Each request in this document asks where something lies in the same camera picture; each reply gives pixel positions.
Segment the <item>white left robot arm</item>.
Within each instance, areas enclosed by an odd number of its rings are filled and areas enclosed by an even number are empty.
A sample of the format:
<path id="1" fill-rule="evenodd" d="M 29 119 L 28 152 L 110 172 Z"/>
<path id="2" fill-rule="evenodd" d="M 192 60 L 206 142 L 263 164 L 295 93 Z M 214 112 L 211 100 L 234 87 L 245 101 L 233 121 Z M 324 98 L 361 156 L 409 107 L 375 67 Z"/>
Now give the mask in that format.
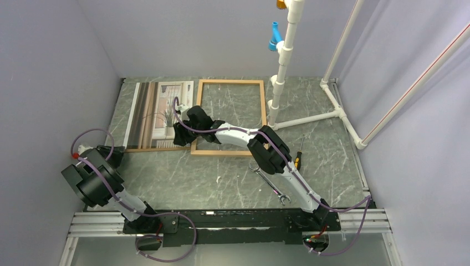
<path id="1" fill-rule="evenodd" d="M 117 171 L 124 157 L 123 147 L 81 145 L 75 157 L 78 162 L 67 166 L 61 174 L 87 206 L 118 210 L 130 232 L 156 233 L 163 228 L 154 209 L 124 187 Z"/>

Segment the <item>wooden picture frame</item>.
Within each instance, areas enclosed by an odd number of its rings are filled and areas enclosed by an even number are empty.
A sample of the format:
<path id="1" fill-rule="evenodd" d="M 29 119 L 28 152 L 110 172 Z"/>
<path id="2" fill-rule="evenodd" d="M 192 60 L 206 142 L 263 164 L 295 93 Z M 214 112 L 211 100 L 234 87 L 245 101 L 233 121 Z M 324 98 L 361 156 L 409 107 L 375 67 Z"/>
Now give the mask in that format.
<path id="1" fill-rule="evenodd" d="M 196 105 L 213 119 L 232 125 L 259 128 L 267 124 L 263 80 L 200 79 Z M 246 145 L 203 144 L 199 138 L 191 144 L 192 156 L 251 157 Z"/>

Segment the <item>plant photo print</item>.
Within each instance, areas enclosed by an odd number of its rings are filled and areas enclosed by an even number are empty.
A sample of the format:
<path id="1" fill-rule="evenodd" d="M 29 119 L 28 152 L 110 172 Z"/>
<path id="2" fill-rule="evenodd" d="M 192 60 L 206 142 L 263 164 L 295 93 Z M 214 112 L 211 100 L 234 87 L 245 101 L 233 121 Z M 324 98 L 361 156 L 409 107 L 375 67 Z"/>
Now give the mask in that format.
<path id="1" fill-rule="evenodd" d="M 193 81 L 149 81 L 137 83 L 123 145 L 125 149 L 178 147 L 173 144 L 177 122 L 173 99 L 193 104 Z"/>

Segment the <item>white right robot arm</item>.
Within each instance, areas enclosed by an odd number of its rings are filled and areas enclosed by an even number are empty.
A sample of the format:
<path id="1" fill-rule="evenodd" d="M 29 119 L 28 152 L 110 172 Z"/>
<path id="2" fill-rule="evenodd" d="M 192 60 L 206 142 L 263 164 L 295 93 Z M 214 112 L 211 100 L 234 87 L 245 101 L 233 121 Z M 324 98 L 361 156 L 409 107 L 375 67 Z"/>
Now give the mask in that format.
<path id="1" fill-rule="evenodd" d="M 310 229 L 319 230 L 329 226 L 332 209 L 303 179 L 289 147 L 271 127 L 246 129 L 223 120 L 213 120 L 200 106 L 190 108 L 179 104 L 178 99 L 172 104 L 172 111 L 177 120 L 173 125 L 175 145 L 186 146 L 201 137 L 210 143 L 246 147 L 261 173 L 278 176 L 297 197 Z"/>

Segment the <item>black yellow screwdriver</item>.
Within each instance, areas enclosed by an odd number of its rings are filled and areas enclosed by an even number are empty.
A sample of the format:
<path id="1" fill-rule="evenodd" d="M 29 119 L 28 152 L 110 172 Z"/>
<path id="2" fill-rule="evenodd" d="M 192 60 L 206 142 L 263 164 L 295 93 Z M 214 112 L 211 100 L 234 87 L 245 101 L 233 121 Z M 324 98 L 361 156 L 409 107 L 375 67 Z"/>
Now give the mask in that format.
<path id="1" fill-rule="evenodd" d="M 294 165 L 295 165 L 295 168 L 300 171 L 301 167 L 302 167 L 302 148 L 303 148 L 303 143 L 304 143 L 304 139 L 305 139 L 305 136 L 303 135 L 302 136 L 302 139 L 301 139 L 301 143 L 300 143 L 300 148 L 299 150 L 297 151 L 297 154 L 296 154 L 296 157 L 295 157 L 295 161 L 294 161 Z"/>

